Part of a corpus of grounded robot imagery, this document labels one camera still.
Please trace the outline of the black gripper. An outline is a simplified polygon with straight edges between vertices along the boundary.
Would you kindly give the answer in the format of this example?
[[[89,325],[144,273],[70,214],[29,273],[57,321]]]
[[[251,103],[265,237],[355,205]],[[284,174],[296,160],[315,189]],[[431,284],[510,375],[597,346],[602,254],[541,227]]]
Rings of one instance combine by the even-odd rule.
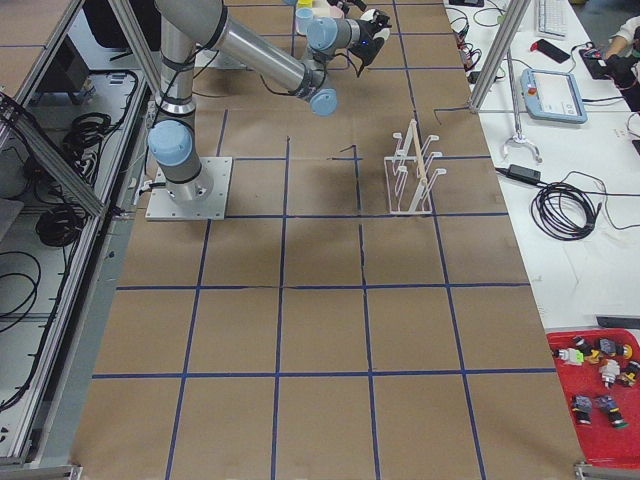
[[[354,63],[352,63],[354,69],[356,70],[356,76],[359,77],[363,72],[364,68],[370,65],[381,51],[385,42],[382,39],[371,39],[367,32],[363,29],[364,22],[359,19],[353,20],[352,23],[358,27],[357,30],[353,30],[352,32],[356,35],[353,36],[353,40],[351,41],[347,51],[352,55],[358,58],[361,61],[359,67],[356,67]]]

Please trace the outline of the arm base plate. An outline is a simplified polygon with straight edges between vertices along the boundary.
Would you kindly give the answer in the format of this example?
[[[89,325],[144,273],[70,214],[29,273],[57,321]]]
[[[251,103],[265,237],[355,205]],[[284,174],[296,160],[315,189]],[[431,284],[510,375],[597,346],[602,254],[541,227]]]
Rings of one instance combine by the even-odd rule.
[[[223,220],[225,218],[233,159],[201,157],[201,171],[189,183],[167,181],[158,168],[155,181],[164,186],[154,188],[149,197],[146,219],[149,221]]]

